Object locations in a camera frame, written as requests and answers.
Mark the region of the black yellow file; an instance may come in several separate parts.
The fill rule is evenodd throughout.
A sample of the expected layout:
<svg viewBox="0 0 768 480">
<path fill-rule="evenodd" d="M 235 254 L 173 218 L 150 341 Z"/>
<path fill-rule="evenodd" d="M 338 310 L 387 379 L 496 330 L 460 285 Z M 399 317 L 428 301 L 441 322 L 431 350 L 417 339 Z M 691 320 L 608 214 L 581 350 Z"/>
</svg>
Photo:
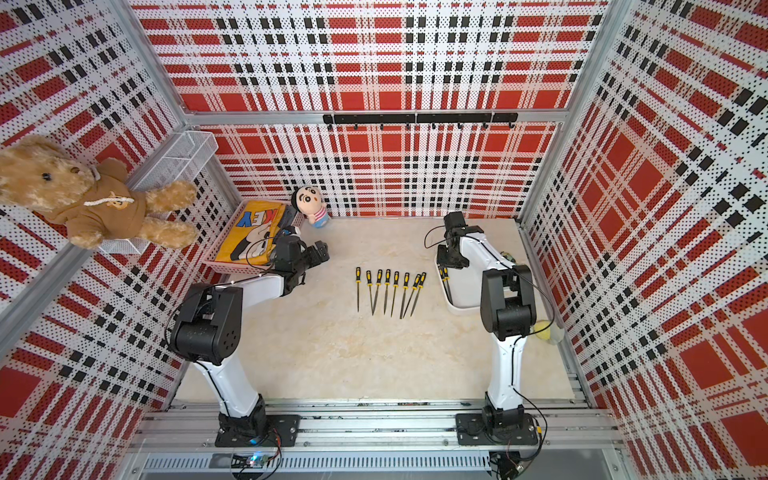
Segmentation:
<svg viewBox="0 0 768 480">
<path fill-rule="evenodd" d="M 409 281 L 410 281 L 410 273 L 405 272 L 404 278 L 403 278 L 403 293 L 402 293 L 402 300 L 401 300 L 401 306 L 400 306 L 400 312 L 399 312 L 399 319 L 404 318 L 404 312 L 405 312 L 405 306 L 406 306 L 406 296 L 408 294 L 408 288 L 409 288 Z"/>
<path fill-rule="evenodd" d="M 356 276 L 356 311 L 360 312 L 360 284 L 361 284 L 361 268 L 358 266 L 355 269 Z"/>
<path fill-rule="evenodd" d="M 388 294 L 389 294 L 389 286 L 391 281 L 391 269 L 387 268 L 385 271 L 385 295 L 384 295 L 384 302 L 383 302 L 383 313 L 386 315 L 387 312 L 387 302 L 388 302 Z"/>
<path fill-rule="evenodd" d="M 452 293 L 451 293 L 451 289 L 450 289 L 450 278 L 449 278 L 448 269 L 445 266 L 440 266 L 439 267 L 439 271 L 440 271 L 440 277 L 441 277 L 441 281 L 442 281 L 442 285 L 443 285 L 443 288 L 444 288 L 444 291 L 445 291 L 445 295 L 446 295 L 447 301 L 448 301 L 449 304 L 451 304 L 452 303 Z"/>
<path fill-rule="evenodd" d="M 420 282 L 421 282 L 421 274 L 417 274 L 415 279 L 414 279 L 413 285 L 412 285 L 412 290 L 410 291 L 410 294 L 408 296 L 408 301 L 407 301 L 407 303 L 406 303 L 406 305 L 405 305 L 405 307 L 403 309 L 403 313 L 402 313 L 402 315 L 400 317 L 401 319 L 405 318 L 405 316 L 406 316 L 406 314 L 408 312 L 408 308 L 410 307 L 410 304 L 411 304 L 411 302 L 413 300 L 414 294 L 418 291 Z"/>
<path fill-rule="evenodd" d="M 414 300 L 413 300 L 412 305 L 411 305 L 410 315 L 413 315 L 414 312 L 415 312 L 416 305 L 418 304 L 419 296 L 420 296 L 421 290 L 423 288 L 425 279 L 426 279 L 426 273 L 425 272 L 422 272 L 418 276 L 418 278 L 417 278 L 416 285 L 415 285 L 415 297 L 414 297 Z"/>
<path fill-rule="evenodd" d="M 370 305 L 371 315 L 373 315 L 375 311 L 375 307 L 373 302 L 373 281 L 372 281 L 371 270 L 366 270 L 365 275 L 366 275 L 366 282 L 367 282 L 368 292 L 369 292 L 369 305 Z"/>
<path fill-rule="evenodd" d="M 394 316 L 394 308 L 395 308 L 395 301 L 396 301 L 396 297 L 397 297 L 397 289 L 398 289 L 398 286 L 399 286 L 399 279 L 400 279 L 400 272 L 396 270 L 394 272 L 393 298 L 392 298 L 391 309 L 390 309 L 390 317 Z"/>
<path fill-rule="evenodd" d="M 377 302 L 378 302 L 378 296 L 380 291 L 380 286 L 382 283 L 384 271 L 382 269 L 378 269 L 376 273 L 376 281 L 375 281 L 375 291 L 373 294 L 373 302 L 372 302 L 372 314 L 375 315 L 376 309 L 377 309 Z"/>
</svg>

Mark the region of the white plastic storage box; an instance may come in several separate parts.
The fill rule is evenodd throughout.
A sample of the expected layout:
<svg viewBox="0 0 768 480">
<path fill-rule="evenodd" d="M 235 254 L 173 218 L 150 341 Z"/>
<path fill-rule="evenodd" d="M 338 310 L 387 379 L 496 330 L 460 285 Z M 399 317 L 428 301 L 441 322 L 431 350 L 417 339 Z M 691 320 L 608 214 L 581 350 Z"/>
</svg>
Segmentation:
<svg viewBox="0 0 768 480">
<path fill-rule="evenodd" d="M 443 288 L 448 310 L 454 315 L 470 315 L 479 312 L 481 303 L 481 281 L 482 272 L 487 269 L 488 262 L 483 260 L 477 253 L 470 252 L 466 258 L 470 261 L 468 268 L 453 269 L 447 268 L 450 278 L 450 289 L 452 293 L 452 303 L 449 304 Z M 435 258 L 435 265 L 441 281 L 439 266 Z"/>
</svg>

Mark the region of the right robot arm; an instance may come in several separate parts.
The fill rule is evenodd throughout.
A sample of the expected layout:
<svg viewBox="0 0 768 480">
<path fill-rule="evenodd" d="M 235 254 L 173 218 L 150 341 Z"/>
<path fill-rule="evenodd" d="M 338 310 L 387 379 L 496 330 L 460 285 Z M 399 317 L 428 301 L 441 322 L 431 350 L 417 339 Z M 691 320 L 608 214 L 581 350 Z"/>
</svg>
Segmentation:
<svg viewBox="0 0 768 480">
<path fill-rule="evenodd" d="M 492 426 L 510 425 L 523 416 L 522 354 L 538 319 L 532 273 L 505 258 L 461 212 L 447 214 L 443 223 L 435 263 L 448 308 L 455 314 L 477 313 L 492 337 L 483 415 Z"/>
</svg>

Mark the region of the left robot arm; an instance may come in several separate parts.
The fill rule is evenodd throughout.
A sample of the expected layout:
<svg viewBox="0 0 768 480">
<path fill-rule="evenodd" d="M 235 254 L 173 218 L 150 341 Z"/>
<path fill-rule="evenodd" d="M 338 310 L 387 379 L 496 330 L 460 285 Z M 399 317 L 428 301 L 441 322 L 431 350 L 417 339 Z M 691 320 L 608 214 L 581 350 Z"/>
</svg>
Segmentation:
<svg viewBox="0 0 768 480">
<path fill-rule="evenodd" d="M 289 295 L 305 282 L 309 269 L 329 259 L 325 242 L 308 244 L 290 227 L 278 235 L 267 268 L 241 280 L 195 284 L 179 305 L 169 346 L 207 378 L 225 419 L 249 418 L 261 402 L 237 357 L 243 311 Z"/>
</svg>

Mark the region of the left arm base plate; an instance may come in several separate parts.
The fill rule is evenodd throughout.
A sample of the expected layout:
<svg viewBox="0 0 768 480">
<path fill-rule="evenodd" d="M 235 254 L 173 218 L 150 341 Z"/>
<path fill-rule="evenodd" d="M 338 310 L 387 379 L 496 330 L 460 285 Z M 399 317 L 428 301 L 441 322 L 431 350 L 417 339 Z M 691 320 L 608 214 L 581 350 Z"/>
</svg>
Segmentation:
<svg viewBox="0 0 768 480">
<path fill-rule="evenodd" d="M 233 418 L 220 413 L 218 421 L 216 447 L 256 447 L 277 444 L 281 447 L 293 447 L 301 417 L 299 415 L 256 415 Z"/>
</svg>

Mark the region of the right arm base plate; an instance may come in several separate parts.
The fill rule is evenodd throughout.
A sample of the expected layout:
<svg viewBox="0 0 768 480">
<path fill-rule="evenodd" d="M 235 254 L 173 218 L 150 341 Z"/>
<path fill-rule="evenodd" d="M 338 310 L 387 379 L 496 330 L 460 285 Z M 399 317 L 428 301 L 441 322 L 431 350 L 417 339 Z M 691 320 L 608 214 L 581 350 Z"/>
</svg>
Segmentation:
<svg viewBox="0 0 768 480">
<path fill-rule="evenodd" d="M 461 446 L 534 446 L 539 443 L 537 428 L 530 414 L 515 415 L 501 424 L 482 413 L 455 415 L 457 441 Z"/>
</svg>

